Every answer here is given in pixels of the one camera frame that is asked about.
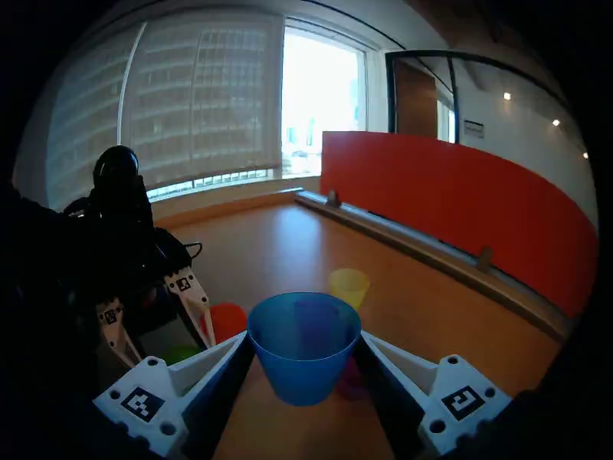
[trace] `plastic cup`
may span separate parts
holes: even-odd
[[[320,403],[333,391],[361,330],[350,305],[313,292],[268,298],[247,321],[270,385],[293,406]]]
[[[368,275],[360,270],[341,268],[330,274],[329,285],[331,295],[345,301],[357,311],[370,288],[370,280]]]
[[[243,309],[227,302],[211,307],[211,322],[217,343],[225,342],[247,329],[247,315]],[[207,335],[204,315],[200,315],[200,328]]]

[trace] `yellow plastic cup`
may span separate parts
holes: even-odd
[[[355,268],[335,270],[329,277],[330,293],[357,311],[370,288],[368,275]]]

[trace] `blue plastic cup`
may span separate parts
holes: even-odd
[[[361,330],[350,305],[314,292],[268,298],[247,322],[270,385],[293,406],[320,403],[333,391]]]

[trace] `window sill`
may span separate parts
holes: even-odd
[[[212,205],[220,205],[257,195],[279,192],[285,189],[302,188],[318,193],[319,176],[291,176],[282,179],[268,179],[257,182],[241,183],[231,186],[188,189],[165,195],[162,199],[151,199],[153,221],[173,217],[183,212],[195,211]]]

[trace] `black cable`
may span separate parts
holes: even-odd
[[[202,243],[201,242],[196,242],[196,243],[185,243],[184,246],[186,248],[191,248],[193,246],[199,246],[198,252],[196,252],[194,255],[190,255],[190,257],[192,258],[192,260],[194,260],[195,258],[197,258],[200,253],[202,252]]]

